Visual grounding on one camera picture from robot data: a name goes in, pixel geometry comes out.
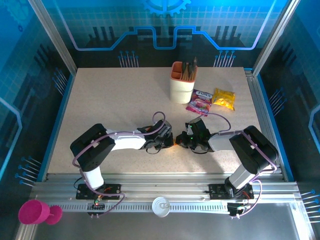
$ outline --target speckled tabletop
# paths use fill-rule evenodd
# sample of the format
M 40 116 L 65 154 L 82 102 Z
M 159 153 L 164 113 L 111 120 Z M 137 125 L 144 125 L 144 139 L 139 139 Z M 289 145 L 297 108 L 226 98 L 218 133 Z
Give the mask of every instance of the speckled tabletop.
M 156 111 L 166 114 L 173 137 L 185 130 L 185 122 L 198 115 L 186 104 L 170 102 L 170 67 L 79 68 L 71 90 L 48 173 L 79 173 L 72 166 L 70 144 L 96 123 L 106 129 L 133 131 L 152 124 Z M 194 88 L 213 94 L 215 88 L 236 94 L 235 111 L 212 105 L 210 112 L 229 119 L 231 130 L 249 125 L 260 129 L 242 67 L 199 67 Z M 204 117 L 211 133 L 226 129 L 216 116 Z M 111 152 L 100 165 L 106 173 L 232 173 L 240 165 L 233 151 L 198 155 L 174 146 L 151 155 L 144 150 Z

